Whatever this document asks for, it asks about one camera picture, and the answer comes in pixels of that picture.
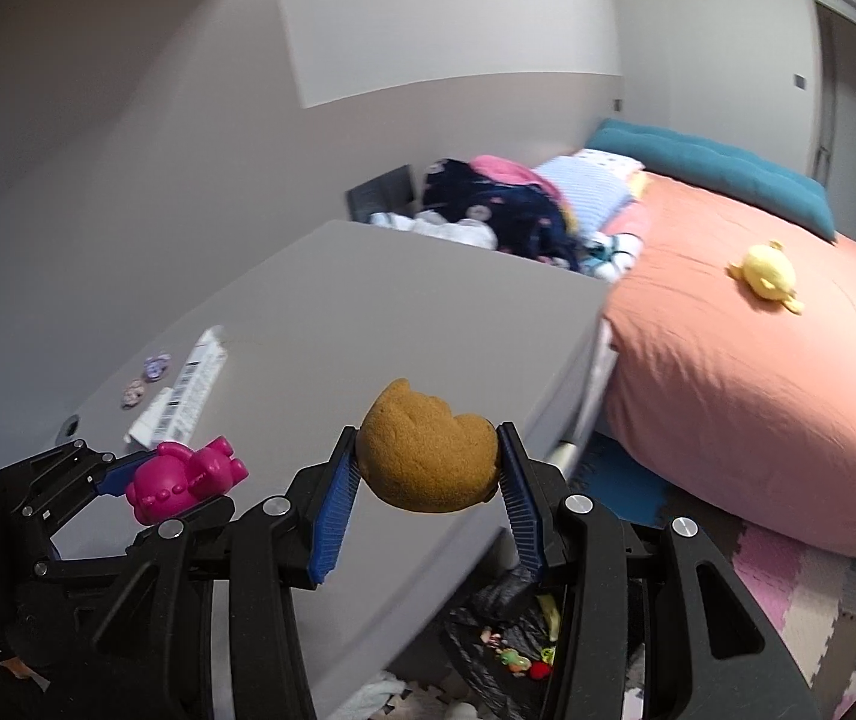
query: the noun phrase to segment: metal screw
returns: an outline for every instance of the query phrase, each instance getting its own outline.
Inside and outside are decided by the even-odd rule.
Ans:
[[[185,524],[180,519],[166,519],[158,526],[161,538],[178,538],[184,533]]]
[[[564,507],[575,514],[588,514],[595,508],[595,504],[586,495],[569,495],[564,499]]]
[[[698,525],[695,523],[695,520],[688,517],[679,517],[673,520],[671,529],[679,536],[684,536],[685,538],[692,538],[692,536],[698,533]]]
[[[269,517],[281,517],[282,514],[287,514],[291,509],[292,504],[284,495],[268,498],[261,507],[261,511],[268,514]]]

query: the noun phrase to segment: white wall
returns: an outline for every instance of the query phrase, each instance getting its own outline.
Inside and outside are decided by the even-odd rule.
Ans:
[[[612,0],[281,1],[305,105],[478,74],[620,74]]]
[[[819,0],[856,20],[843,0]],[[813,0],[615,0],[625,116],[808,173],[821,54]],[[807,79],[796,88],[794,76]]]
[[[345,218],[345,190],[445,155],[535,164],[620,95],[497,74],[305,110],[276,0],[0,0],[0,464],[46,448],[146,338]]]

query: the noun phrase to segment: brown sponge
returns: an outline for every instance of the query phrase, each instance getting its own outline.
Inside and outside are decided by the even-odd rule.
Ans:
[[[492,423],[452,416],[444,400],[413,391],[407,379],[378,396],[355,448],[374,494],[409,512],[458,512],[492,499],[498,484]]]

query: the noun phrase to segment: gray table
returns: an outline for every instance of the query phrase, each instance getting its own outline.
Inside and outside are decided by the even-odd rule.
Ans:
[[[327,460],[388,382],[407,377],[456,413],[516,423],[546,458],[585,389],[607,285],[510,255],[354,223],[328,223],[212,295],[153,338],[79,408],[79,437],[125,451],[135,413],[124,385],[152,353],[177,371],[191,345],[223,327],[228,361],[191,443],[220,434],[250,477],[239,514],[284,493],[295,471]],[[153,385],[148,399],[167,381]],[[553,406],[560,392],[565,402]],[[500,499],[459,514],[409,514],[362,484],[338,567],[295,611],[319,717],[384,667],[444,603],[506,524]],[[118,554],[139,526],[124,499],[100,498],[56,538],[63,557]],[[216,593],[216,706],[230,715]]]

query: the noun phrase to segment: pink bedsheet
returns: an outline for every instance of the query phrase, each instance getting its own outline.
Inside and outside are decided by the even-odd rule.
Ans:
[[[732,514],[856,557],[856,243],[653,176],[655,223],[612,292],[614,437]],[[776,239],[804,314],[725,273]]]
[[[605,235],[636,235],[641,240],[648,237],[652,228],[652,215],[641,200],[632,200],[621,211],[604,223],[601,232]]]

